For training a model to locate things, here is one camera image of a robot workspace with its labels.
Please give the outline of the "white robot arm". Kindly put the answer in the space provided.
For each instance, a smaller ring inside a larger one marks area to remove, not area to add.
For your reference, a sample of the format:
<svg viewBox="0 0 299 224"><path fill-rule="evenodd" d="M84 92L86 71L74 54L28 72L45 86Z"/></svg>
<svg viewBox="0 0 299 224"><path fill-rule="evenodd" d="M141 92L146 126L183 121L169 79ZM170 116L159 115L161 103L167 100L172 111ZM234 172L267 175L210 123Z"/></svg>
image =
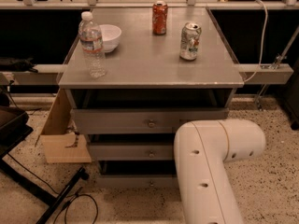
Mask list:
<svg viewBox="0 0 299 224"><path fill-rule="evenodd" d="M259 125L245 119L199 120L180 126L174 159L186 224L244 224L224 164L265 149Z"/></svg>

